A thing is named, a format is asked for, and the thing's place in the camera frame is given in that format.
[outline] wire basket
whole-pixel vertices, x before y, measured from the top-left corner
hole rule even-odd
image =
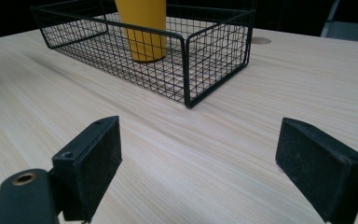
[[[252,9],[167,6],[161,31],[122,23],[113,0],[76,0],[32,11],[50,49],[187,108],[248,64],[255,16]],[[154,63],[133,60],[131,30],[165,36],[165,57]]]

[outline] wood grain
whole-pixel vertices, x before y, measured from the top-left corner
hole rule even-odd
[[[358,150],[358,43],[255,30],[247,68],[192,110],[46,47],[0,38],[0,183],[119,115],[123,162],[94,223],[323,223],[279,169],[283,117]]]

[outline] yellow cup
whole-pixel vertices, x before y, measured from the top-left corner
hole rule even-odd
[[[121,21],[158,30],[165,30],[166,0],[116,0]],[[134,61],[151,63],[165,56],[167,37],[125,29]]]

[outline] metal wire mesh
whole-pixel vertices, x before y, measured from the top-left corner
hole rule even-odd
[[[189,108],[249,62],[252,10],[168,6],[166,31],[122,23],[114,1],[72,1],[33,13],[49,48]],[[133,41],[153,50],[136,54],[155,62],[133,60],[130,32],[141,32]],[[166,47],[146,43],[151,35],[166,39]],[[165,56],[154,58],[156,50]]]

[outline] table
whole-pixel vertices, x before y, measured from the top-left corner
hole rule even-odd
[[[0,183],[49,170],[90,123],[119,115],[123,162],[93,223],[323,223],[275,152],[283,117],[358,151],[358,43],[254,36],[271,43],[191,110],[48,49],[39,31],[1,37]]]

